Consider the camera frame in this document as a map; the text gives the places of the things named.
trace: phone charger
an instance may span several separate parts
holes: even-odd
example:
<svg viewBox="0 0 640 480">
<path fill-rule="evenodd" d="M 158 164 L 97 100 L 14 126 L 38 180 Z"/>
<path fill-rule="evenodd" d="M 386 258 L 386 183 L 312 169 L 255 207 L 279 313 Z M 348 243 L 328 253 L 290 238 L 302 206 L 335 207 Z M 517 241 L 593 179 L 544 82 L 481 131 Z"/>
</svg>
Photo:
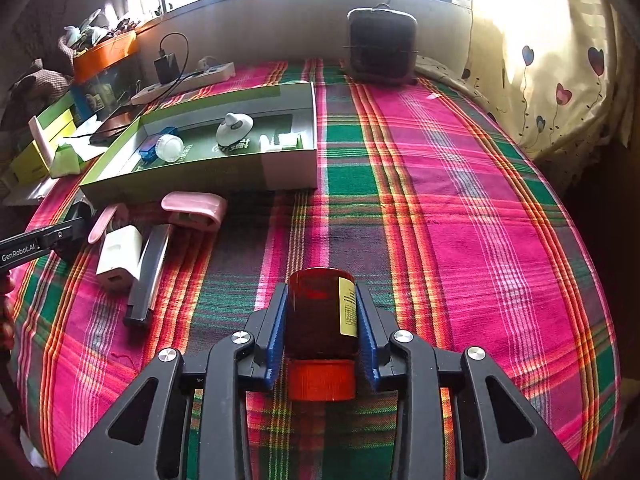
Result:
<svg viewBox="0 0 640 480">
<path fill-rule="evenodd" d="M 180 68 L 172 52 L 156 59 L 154 65 L 161 85 L 171 83 L 180 77 Z"/>
<path fill-rule="evenodd" d="M 128 225 L 104 237 L 95 275 L 102 288 L 111 292 L 128 290 L 138 278 L 142 235 Z"/>
</svg>

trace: pink clip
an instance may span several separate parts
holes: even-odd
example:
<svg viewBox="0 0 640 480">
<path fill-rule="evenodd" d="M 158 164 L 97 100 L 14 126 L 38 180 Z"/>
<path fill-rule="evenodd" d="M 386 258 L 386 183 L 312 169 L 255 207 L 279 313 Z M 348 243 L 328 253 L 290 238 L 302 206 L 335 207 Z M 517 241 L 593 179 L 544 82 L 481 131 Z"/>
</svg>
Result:
<svg viewBox="0 0 640 480">
<path fill-rule="evenodd" d="M 174 191 L 162 199 L 162 209 L 172 212 L 172 224 L 214 233 L 225 217 L 226 200 L 211 193 Z"/>
<path fill-rule="evenodd" d="M 112 226 L 115 227 L 115 223 L 120 226 L 129 222 L 129 210 L 123 203 L 117 203 L 108 205 L 104 208 L 104 211 L 100 213 L 97 221 L 94 224 L 94 228 L 91 229 L 87 241 L 93 245 L 102 238 L 107 229 Z"/>
</svg>

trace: plaid bedsheet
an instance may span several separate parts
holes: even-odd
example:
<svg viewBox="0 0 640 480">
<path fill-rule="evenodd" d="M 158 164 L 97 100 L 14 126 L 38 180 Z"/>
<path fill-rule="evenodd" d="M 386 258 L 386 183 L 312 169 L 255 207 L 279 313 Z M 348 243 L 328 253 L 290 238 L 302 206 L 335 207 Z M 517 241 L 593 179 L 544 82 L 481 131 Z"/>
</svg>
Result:
<svg viewBox="0 0 640 480">
<path fill-rule="evenodd" d="M 593 264 L 548 184 L 481 111 L 424 78 L 382 88 L 319 60 L 278 62 L 162 106 L 300 80 L 316 84 L 318 190 L 230 196 L 217 239 L 177 229 L 147 339 L 130 339 L 126 298 L 97 285 L 96 248 L 72 267 L 49 256 L 14 271 L 12 364 L 37 449 L 59 471 L 159 349 L 207 349 L 292 272 L 332 266 L 365 280 L 401 328 L 487 349 L 586 478 L 618 428 L 620 373 Z M 31 228 L 62 218 L 77 185 L 61 180 Z M 282 377 L 272 396 L 248 398 L 255 478 L 388 478 L 392 396 L 292 404 Z M 452 478 L 447 399 L 444 414 Z"/>
</svg>

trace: cardboard box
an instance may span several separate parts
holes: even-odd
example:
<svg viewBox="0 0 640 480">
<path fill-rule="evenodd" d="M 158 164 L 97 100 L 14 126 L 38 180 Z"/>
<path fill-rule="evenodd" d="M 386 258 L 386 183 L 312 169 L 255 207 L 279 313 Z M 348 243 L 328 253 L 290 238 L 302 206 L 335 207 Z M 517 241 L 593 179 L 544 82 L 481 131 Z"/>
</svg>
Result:
<svg viewBox="0 0 640 480">
<path fill-rule="evenodd" d="M 229 112 L 255 123 L 247 137 L 220 149 L 215 134 Z M 178 128 L 184 151 L 177 162 L 148 164 L 138 150 L 165 127 Z M 261 151 L 260 136 L 297 146 Z M 172 191 L 225 194 L 245 190 L 316 188 L 316 102 L 312 83 L 290 83 L 226 92 L 153 111 L 129 126 L 80 183 L 96 208 L 109 204 L 158 202 Z"/>
<path fill-rule="evenodd" d="M 36 118 L 53 151 L 56 150 L 61 139 L 68 137 L 76 130 L 76 125 L 69 109 L 73 103 L 73 98 L 68 92 Z M 32 184 L 49 176 L 49 168 L 35 140 L 14 158 L 10 168 L 18 179 L 19 184 Z"/>
</svg>

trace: orange bottle cap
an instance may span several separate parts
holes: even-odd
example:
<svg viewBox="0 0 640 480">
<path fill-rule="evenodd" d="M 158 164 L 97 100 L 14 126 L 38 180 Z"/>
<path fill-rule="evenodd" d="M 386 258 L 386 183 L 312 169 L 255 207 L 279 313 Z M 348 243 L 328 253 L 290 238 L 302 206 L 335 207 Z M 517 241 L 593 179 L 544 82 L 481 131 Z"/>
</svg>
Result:
<svg viewBox="0 0 640 480">
<path fill-rule="evenodd" d="M 356 396 L 355 361 L 297 359 L 289 361 L 290 400 L 350 400 Z"/>
</svg>

